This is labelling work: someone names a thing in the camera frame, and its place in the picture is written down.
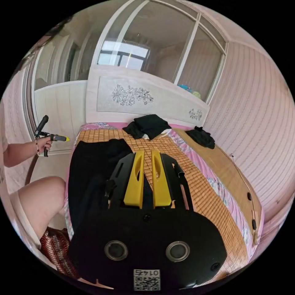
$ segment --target hand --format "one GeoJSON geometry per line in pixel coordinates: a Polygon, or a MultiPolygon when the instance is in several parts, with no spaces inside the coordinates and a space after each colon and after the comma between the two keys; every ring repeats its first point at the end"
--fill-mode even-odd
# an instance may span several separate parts
{"type": "Polygon", "coordinates": [[[52,141],[50,140],[50,136],[42,137],[42,138],[37,139],[37,144],[38,144],[40,153],[43,153],[44,148],[47,148],[48,151],[50,150],[51,145],[52,145],[52,141]]]}

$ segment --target qr code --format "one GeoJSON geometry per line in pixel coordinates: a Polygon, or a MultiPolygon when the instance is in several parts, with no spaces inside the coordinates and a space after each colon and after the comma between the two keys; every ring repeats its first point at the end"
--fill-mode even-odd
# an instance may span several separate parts
{"type": "Polygon", "coordinates": [[[135,291],[159,291],[160,271],[159,270],[134,270],[135,291]]]}

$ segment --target yellow bracket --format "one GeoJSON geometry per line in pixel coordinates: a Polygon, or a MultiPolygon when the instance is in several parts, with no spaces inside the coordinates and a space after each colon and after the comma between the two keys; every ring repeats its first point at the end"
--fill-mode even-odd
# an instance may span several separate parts
{"type": "Polygon", "coordinates": [[[144,150],[135,153],[134,162],[127,185],[124,204],[142,209],[144,193],[144,150]]]}
{"type": "Polygon", "coordinates": [[[154,208],[171,205],[171,196],[159,151],[151,151],[154,208]]]}

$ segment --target floral engraving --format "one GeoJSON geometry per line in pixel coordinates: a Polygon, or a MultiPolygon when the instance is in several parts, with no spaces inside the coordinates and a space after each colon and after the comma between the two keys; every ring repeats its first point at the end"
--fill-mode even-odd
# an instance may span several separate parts
{"type": "Polygon", "coordinates": [[[122,85],[117,85],[112,92],[112,99],[121,105],[133,105],[136,102],[135,99],[137,101],[143,101],[144,104],[154,101],[148,90],[133,88],[130,85],[128,85],[127,89],[124,89],[122,85]]]}
{"type": "Polygon", "coordinates": [[[190,114],[190,118],[196,119],[199,121],[203,116],[203,112],[201,110],[194,111],[194,109],[191,109],[188,113],[190,114]]]}

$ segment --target white shorts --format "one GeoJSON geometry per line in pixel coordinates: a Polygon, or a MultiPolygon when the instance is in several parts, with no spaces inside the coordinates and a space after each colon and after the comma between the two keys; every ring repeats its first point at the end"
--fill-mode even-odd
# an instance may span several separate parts
{"type": "Polygon", "coordinates": [[[49,261],[49,259],[45,255],[43,255],[39,250],[41,248],[40,240],[38,239],[37,234],[35,233],[32,225],[30,224],[30,222],[24,212],[24,209],[23,209],[21,202],[19,200],[18,191],[12,193],[10,195],[10,199],[11,199],[11,204],[12,204],[12,207],[15,211],[15,214],[18,217],[18,220],[19,220],[20,224],[22,225],[22,228],[24,229],[24,231],[28,235],[28,237],[26,237],[26,239],[28,240],[27,243],[25,243],[25,241],[23,241],[23,242],[26,244],[27,247],[30,248],[31,252],[33,254],[35,254],[35,256],[37,256],[40,260],[42,260],[47,265],[56,269],[56,266],[53,263],[51,263],[49,261]]]}

